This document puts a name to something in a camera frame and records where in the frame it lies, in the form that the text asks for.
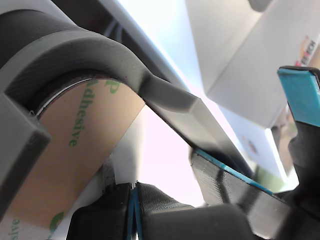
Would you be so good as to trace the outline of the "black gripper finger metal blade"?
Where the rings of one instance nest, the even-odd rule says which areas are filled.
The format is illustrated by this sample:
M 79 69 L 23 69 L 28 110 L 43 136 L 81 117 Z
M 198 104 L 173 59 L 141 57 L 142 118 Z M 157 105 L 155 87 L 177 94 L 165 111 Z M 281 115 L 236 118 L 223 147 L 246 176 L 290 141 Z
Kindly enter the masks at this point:
M 110 159 L 102 165 L 100 173 L 102 196 L 73 213 L 68 240 L 124 240 L 126 237 L 131 184 L 116 184 Z

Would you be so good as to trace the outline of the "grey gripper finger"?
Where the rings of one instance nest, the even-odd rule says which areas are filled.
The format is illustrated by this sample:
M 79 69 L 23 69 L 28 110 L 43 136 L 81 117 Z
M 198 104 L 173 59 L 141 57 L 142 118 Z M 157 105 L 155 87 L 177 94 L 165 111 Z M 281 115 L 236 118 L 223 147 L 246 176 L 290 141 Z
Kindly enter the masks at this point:
M 140 240 L 145 240 L 144 226 L 146 218 L 154 213 L 193 209 L 188 204 L 181 203 L 167 195 L 152 184 L 136 182 L 133 189 L 133 202 L 137 223 L 137 234 Z

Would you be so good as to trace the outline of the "black of open gripper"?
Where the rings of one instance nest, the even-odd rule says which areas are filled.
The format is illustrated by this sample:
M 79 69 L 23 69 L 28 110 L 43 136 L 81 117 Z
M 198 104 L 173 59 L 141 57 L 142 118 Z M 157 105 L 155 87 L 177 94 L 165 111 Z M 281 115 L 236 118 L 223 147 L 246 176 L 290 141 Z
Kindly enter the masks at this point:
M 320 176 L 300 172 L 292 191 L 273 195 L 249 177 L 200 149 L 191 167 L 204 201 L 232 204 L 247 216 L 255 240 L 318 240 L 320 238 Z

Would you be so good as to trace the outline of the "bent gripper finger with blue pad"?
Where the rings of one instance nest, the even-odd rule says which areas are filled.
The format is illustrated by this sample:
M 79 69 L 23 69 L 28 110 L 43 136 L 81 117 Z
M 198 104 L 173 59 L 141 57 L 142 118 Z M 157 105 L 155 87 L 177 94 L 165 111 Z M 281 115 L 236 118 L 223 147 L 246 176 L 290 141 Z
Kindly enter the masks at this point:
M 297 135 L 289 143 L 293 163 L 310 175 L 320 171 L 320 70 L 282 66 L 277 71 Z

